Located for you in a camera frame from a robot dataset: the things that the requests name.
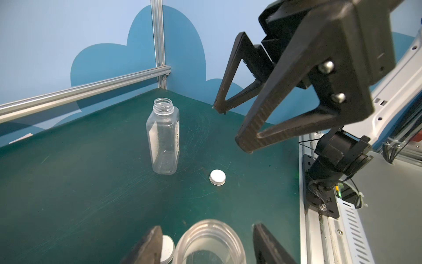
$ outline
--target green table surface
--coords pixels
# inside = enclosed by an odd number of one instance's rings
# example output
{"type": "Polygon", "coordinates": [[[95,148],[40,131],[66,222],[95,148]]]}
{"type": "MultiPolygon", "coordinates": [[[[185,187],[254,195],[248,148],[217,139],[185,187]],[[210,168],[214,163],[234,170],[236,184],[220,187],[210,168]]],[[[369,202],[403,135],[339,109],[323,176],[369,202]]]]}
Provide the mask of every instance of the green table surface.
{"type": "Polygon", "coordinates": [[[243,152],[244,116],[155,89],[0,149],[1,263],[119,263],[155,225],[175,243],[214,218],[239,235],[256,263],[262,222],[299,263],[297,139],[243,152]],[[146,120],[155,98],[180,109],[177,172],[152,171],[146,120]],[[209,173],[221,169],[226,183],[209,173]]]}

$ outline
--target bolt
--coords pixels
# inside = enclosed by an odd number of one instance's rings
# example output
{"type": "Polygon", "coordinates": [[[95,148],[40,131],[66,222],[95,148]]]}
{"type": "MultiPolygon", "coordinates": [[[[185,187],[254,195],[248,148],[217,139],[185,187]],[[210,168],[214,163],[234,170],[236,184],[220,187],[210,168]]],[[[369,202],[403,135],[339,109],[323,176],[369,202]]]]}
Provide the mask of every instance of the bolt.
{"type": "Polygon", "coordinates": [[[320,205],[319,205],[319,208],[320,208],[322,211],[326,211],[326,210],[327,210],[327,206],[326,206],[325,204],[320,204],[320,205]]]}
{"type": "Polygon", "coordinates": [[[318,65],[318,70],[323,74],[329,74],[334,70],[334,63],[331,60],[326,60],[318,65]]]}
{"type": "Polygon", "coordinates": [[[331,100],[335,103],[343,103],[346,100],[346,95],[344,93],[332,94],[331,100]]]}

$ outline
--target empty plastic bottle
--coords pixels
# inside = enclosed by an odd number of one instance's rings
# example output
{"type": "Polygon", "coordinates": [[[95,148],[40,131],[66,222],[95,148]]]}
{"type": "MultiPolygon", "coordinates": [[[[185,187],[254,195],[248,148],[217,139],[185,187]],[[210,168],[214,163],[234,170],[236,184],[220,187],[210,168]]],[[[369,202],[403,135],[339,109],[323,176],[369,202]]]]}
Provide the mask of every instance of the empty plastic bottle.
{"type": "Polygon", "coordinates": [[[154,100],[146,132],[152,169],[158,174],[174,174],[179,160],[179,109],[170,99],[154,100]]]}

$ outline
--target bottle cap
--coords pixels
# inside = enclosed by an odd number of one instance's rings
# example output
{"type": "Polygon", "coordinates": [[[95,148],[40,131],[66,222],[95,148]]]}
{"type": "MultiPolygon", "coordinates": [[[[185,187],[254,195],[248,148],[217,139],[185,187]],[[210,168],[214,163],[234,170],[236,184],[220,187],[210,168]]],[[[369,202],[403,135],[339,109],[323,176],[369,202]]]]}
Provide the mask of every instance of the bottle cap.
{"type": "Polygon", "coordinates": [[[220,186],[226,182],[226,174],[219,169],[215,169],[210,173],[210,181],[212,184],[220,186]]]}
{"type": "Polygon", "coordinates": [[[171,239],[168,235],[163,235],[160,264],[168,264],[173,259],[173,254],[173,239],[171,239]]]}

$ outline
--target clear plastic jar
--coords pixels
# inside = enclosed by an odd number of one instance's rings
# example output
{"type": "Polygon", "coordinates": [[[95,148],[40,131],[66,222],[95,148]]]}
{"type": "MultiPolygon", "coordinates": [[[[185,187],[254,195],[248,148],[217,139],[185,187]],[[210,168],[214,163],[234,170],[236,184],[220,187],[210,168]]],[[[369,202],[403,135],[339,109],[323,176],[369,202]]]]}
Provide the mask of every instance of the clear plastic jar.
{"type": "Polygon", "coordinates": [[[227,224],[202,220],[189,228],[177,243],[173,264],[246,264],[242,242],[227,224]]]}
{"type": "Polygon", "coordinates": [[[158,174],[174,174],[179,160],[179,109],[170,99],[154,100],[146,132],[152,169],[158,174]]]}

